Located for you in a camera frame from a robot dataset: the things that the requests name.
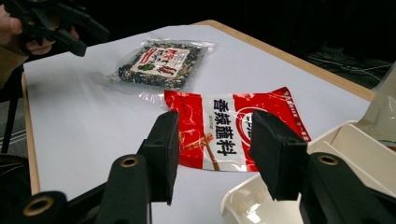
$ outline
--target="tabletop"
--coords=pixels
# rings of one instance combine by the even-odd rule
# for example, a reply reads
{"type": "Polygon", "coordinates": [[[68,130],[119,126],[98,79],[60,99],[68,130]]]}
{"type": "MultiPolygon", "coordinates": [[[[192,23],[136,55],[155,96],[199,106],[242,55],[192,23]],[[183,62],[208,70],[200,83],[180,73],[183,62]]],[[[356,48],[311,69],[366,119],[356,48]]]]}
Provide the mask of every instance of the tabletop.
{"type": "MultiPolygon", "coordinates": [[[[189,91],[200,94],[269,92],[288,87],[311,138],[360,119],[374,93],[216,21],[168,26],[151,33],[217,43],[189,91]]],[[[143,99],[100,80],[149,33],[87,48],[82,58],[63,53],[25,65],[22,85],[32,191],[59,190],[67,199],[106,182],[111,163],[136,153],[161,113],[143,99]]],[[[153,223],[221,223],[228,190],[254,172],[177,168],[172,204],[152,205],[153,223]]]]}

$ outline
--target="person's hand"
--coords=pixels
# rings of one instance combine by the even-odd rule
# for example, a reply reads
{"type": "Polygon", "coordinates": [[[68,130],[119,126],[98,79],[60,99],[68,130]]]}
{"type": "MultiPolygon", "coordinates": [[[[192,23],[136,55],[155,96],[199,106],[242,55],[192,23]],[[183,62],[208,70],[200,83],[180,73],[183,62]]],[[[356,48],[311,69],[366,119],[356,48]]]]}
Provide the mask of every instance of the person's hand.
{"type": "MultiPolygon", "coordinates": [[[[6,12],[4,5],[0,6],[0,46],[6,49],[14,51],[19,54],[24,54],[21,50],[21,45],[18,35],[23,32],[22,23],[19,19],[10,17],[9,13],[6,12]]],[[[72,28],[70,34],[78,38],[78,33],[72,28]]],[[[51,48],[53,41],[44,39],[42,45],[39,45],[37,41],[32,40],[25,44],[26,49],[30,50],[32,54],[42,55],[48,53],[51,48]]]]}

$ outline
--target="white table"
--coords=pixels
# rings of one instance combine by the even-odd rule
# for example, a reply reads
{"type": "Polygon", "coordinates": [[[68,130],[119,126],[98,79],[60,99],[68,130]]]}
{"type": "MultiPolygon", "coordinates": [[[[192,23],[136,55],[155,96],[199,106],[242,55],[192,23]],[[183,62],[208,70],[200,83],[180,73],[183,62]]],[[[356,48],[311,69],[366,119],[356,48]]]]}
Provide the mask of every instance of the white table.
{"type": "MultiPolygon", "coordinates": [[[[347,120],[362,118],[370,104],[212,26],[170,26],[154,32],[218,43],[194,77],[192,92],[268,92],[288,87],[312,139],[347,120]]],[[[120,59],[139,49],[148,36],[89,47],[82,58],[64,53],[25,65],[34,191],[59,190],[71,200],[106,182],[116,158],[136,153],[166,108],[140,98],[141,90],[126,94],[95,83],[92,74],[116,71],[120,59]]],[[[224,195],[255,174],[179,165],[172,204],[153,203],[153,223],[221,223],[224,195]]]]}

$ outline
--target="red seasoning packet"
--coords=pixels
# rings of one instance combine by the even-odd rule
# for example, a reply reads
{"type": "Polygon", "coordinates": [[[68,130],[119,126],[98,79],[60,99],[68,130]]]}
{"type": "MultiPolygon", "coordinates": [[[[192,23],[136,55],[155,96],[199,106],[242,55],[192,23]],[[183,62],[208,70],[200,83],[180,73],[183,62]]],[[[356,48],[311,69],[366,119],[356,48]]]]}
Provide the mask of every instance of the red seasoning packet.
{"type": "Polygon", "coordinates": [[[267,93],[201,95],[164,91],[169,110],[179,112],[179,163],[216,171],[257,172],[248,155],[251,114],[268,111],[306,142],[311,141],[288,88],[267,93]]]}

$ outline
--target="dark floor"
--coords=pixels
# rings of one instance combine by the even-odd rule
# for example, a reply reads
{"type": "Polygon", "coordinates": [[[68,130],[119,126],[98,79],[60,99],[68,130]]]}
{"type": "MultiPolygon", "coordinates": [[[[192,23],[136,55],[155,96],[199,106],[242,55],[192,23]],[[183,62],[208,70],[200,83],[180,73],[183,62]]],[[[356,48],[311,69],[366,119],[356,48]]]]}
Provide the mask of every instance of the dark floor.
{"type": "MultiPolygon", "coordinates": [[[[344,55],[343,49],[332,49],[323,44],[320,48],[307,53],[304,59],[314,63],[340,77],[344,77],[368,89],[375,89],[382,77],[388,72],[393,62],[367,59],[357,62],[353,57],[344,55]]],[[[0,104],[0,136],[3,136],[6,127],[8,102],[0,104]]],[[[19,100],[17,116],[8,153],[27,157],[25,134],[25,119],[23,100],[19,100]]]]}

